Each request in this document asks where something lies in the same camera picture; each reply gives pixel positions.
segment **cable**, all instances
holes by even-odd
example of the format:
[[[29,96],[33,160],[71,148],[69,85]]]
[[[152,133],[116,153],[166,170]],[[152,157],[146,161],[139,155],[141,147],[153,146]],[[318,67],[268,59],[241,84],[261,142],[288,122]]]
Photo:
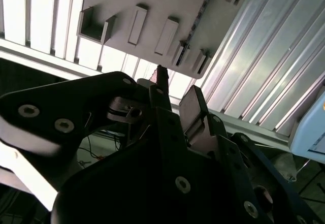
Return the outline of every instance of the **cable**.
[[[15,202],[16,198],[18,197],[20,192],[15,191],[13,193],[13,196],[11,197],[11,200],[9,201],[9,203],[6,205],[6,207],[2,210],[2,212],[0,213],[0,219],[4,216],[4,214],[8,211],[8,209],[12,206],[12,204]]]
[[[95,155],[94,153],[92,153],[89,149],[85,149],[85,148],[82,148],[82,147],[79,147],[78,149],[83,149],[83,150],[89,152],[90,153],[90,156],[93,157],[93,158],[95,158],[95,159],[100,158],[98,155]]]
[[[110,133],[109,131],[105,131],[109,136],[112,136],[114,139],[114,144],[115,144],[115,150],[118,151],[121,149],[121,144],[119,145],[119,147],[117,147],[117,141],[116,141],[116,135]]]

